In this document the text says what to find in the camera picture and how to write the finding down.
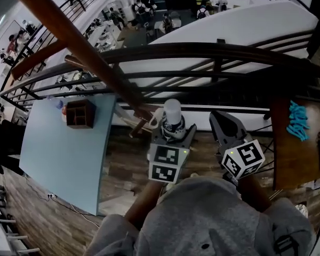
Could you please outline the brown wooden coat rack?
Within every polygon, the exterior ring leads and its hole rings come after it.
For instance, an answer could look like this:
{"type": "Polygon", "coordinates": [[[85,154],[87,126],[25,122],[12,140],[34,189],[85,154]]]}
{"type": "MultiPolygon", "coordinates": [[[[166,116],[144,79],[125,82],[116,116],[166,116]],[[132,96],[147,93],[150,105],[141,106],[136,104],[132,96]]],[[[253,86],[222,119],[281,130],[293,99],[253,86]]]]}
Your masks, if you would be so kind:
{"type": "Polygon", "coordinates": [[[56,37],[56,41],[40,51],[24,59],[13,67],[11,74],[14,80],[26,71],[41,63],[52,55],[68,49],[81,63],[81,67],[100,78],[109,89],[118,94],[140,118],[140,122],[130,133],[134,137],[150,122],[152,114],[142,108],[142,102],[136,93],[122,80],[118,73],[107,64],[94,47],[84,38],[82,33],[58,8],[53,0],[19,0],[26,6],[46,28],[56,37]]]}

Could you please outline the light blue table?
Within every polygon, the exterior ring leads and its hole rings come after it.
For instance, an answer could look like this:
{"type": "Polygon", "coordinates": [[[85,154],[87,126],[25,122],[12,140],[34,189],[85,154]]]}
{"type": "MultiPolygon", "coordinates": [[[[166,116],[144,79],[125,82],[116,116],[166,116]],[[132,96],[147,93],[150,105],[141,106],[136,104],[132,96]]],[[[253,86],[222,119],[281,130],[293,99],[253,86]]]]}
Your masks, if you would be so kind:
{"type": "Polygon", "coordinates": [[[88,100],[97,108],[91,129],[72,129],[52,101],[35,101],[23,137],[19,166],[51,193],[97,215],[116,97],[103,94],[88,100]]]}

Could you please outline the brown wooden desk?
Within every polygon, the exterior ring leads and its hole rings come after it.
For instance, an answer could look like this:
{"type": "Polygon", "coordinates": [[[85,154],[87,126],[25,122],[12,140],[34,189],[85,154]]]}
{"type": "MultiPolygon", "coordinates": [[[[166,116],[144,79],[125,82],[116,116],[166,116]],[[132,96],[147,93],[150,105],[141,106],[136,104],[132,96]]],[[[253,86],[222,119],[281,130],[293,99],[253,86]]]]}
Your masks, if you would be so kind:
{"type": "Polygon", "coordinates": [[[318,134],[320,133],[320,103],[294,98],[306,108],[306,131],[309,139],[301,141],[286,130],[290,123],[289,98],[273,98],[270,101],[271,123],[274,137],[275,189],[294,189],[299,185],[320,178],[318,134]]]}

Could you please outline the light wooden clothes hanger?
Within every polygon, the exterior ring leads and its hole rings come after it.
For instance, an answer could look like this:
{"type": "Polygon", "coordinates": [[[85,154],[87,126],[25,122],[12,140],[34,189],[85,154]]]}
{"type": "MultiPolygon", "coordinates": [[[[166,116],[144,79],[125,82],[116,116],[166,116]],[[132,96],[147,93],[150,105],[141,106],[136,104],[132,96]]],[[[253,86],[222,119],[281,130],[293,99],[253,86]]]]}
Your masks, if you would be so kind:
{"type": "Polygon", "coordinates": [[[153,127],[150,127],[149,123],[136,116],[130,116],[118,103],[115,104],[114,114],[119,118],[120,121],[127,124],[132,128],[130,137],[134,137],[136,134],[141,133],[142,130],[152,134],[153,127]]]}

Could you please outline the black metal railing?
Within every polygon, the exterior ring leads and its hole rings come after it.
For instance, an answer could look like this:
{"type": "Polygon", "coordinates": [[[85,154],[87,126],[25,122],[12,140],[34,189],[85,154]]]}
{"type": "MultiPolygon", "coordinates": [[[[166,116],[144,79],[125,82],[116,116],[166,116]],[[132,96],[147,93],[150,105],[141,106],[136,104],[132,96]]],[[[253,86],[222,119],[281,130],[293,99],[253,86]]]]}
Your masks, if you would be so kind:
{"type": "Polygon", "coordinates": [[[166,43],[104,52],[101,57],[109,69],[103,76],[72,81],[72,85],[85,85],[112,81],[102,89],[70,91],[58,90],[68,82],[29,90],[28,85],[77,70],[88,70],[80,60],[66,56],[65,63],[38,76],[2,91],[0,97],[19,109],[30,107],[36,100],[45,99],[45,91],[55,90],[53,96],[74,97],[114,94],[131,107],[150,110],[151,104],[164,101],[164,93],[177,93],[187,104],[192,104],[191,94],[198,92],[242,93],[241,84],[248,85],[245,94],[269,98],[276,105],[285,94],[295,95],[307,107],[318,107],[320,99],[298,95],[299,91],[315,91],[320,87],[309,84],[310,79],[320,79],[320,66],[307,59],[293,57],[290,52],[305,49],[305,39],[264,46],[240,46],[225,43],[166,43]],[[124,62],[143,62],[160,59],[197,59],[198,63],[182,70],[150,70],[124,74],[117,68],[124,62]]]}

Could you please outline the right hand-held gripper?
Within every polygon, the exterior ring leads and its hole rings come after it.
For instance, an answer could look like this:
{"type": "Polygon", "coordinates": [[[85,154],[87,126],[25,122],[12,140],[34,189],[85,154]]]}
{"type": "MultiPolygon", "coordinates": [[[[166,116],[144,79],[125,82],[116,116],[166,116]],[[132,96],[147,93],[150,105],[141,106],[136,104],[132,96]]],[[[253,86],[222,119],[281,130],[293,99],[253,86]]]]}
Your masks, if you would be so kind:
{"type": "Polygon", "coordinates": [[[209,122],[215,141],[219,144],[242,142],[224,151],[220,165],[226,172],[222,178],[236,187],[238,180],[254,174],[264,163],[265,156],[257,139],[243,139],[246,129],[243,123],[229,113],[214,110],[210,113],[209,122]]]}

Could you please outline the person's right forearm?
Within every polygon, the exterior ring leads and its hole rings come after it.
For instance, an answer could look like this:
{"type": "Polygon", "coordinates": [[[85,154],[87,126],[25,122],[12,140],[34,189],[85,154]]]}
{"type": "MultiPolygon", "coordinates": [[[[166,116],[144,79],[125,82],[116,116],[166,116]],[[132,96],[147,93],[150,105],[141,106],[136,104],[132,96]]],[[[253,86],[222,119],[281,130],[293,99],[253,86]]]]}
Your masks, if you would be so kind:
{"type": "Polygon", "coordinates": [[[269,197],[253,174],[238,180],[238,191],[242,200],[259,212],[271,206],[269,197]]]}

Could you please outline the person's left forearm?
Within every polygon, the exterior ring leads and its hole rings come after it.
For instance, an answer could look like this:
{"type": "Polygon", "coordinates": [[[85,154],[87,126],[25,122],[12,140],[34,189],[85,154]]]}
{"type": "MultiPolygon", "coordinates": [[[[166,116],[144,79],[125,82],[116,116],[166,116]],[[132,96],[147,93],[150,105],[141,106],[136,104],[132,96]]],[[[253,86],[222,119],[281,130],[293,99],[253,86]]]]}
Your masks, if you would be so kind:
{"type": "Polygon", "coordinates": [[[150,180],[126,212],[124,218],[137,230],[142,228],[148,213],[157,205],[163,187],[163,182],[150,180]]]}

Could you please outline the person's grey hoodie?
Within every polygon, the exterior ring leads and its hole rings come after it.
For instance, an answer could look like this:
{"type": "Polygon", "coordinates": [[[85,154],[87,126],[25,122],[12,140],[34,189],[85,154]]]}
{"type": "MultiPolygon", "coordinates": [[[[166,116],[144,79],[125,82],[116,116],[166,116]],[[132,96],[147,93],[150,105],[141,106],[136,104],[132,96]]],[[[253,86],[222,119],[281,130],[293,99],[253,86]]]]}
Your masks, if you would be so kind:
{"type": "Polygon", "coordinates": [[[124,215],[106,216],[83,256],[277,256],[274,243],[285,235],[298,256],[310,256],[314,229],[289,199],[259,212],[238,186],[198,176],[161,191],[140,230],[124,215]]]}

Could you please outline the pile of blue clothes pegs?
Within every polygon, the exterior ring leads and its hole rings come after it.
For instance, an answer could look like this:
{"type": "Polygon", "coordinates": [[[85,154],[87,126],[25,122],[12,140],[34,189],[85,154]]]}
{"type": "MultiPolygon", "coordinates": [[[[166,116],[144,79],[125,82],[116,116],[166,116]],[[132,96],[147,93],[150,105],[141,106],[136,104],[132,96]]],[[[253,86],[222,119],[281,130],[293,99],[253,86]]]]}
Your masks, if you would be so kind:
{"type": "Polygon", "coordinates": [[[291,100],[289,107],[289,124],[286,127],[287,132],[297,137],[300,141],[306,141],[309,139],[306,130],[310,129],[307,120],[308,117],[305,106],[301,106],[291,100]]]}

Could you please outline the brown wooden organizer box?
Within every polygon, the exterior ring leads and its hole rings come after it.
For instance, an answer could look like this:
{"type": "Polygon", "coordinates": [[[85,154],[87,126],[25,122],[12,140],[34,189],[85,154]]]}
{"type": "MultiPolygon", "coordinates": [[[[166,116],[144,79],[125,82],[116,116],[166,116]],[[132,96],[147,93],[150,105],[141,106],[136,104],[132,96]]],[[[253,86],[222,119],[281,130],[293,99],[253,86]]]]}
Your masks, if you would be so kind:
{"type": "Polygon", "coordinates": [[[92,129],[96,106],[88,99],[71,101],[66,105],[66,123],[72,129],[92,129]]]}

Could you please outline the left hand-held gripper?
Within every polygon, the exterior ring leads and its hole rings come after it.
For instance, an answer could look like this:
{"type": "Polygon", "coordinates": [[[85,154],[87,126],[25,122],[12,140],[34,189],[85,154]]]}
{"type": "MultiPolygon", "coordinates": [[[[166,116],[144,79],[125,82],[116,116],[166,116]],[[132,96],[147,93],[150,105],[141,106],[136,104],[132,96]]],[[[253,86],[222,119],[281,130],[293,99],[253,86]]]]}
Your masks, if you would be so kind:
{"type": "Polygon", "coordinates": [[[186,132],[182,147],[160,145],[164,143],[161,125],[154,128],[151,135],[149,149],[149,170],[148,178],[163,183],[177,183],[181,169],[183,168],[188,155],[189,148],[197,130],[193,124],[186,132]]]}

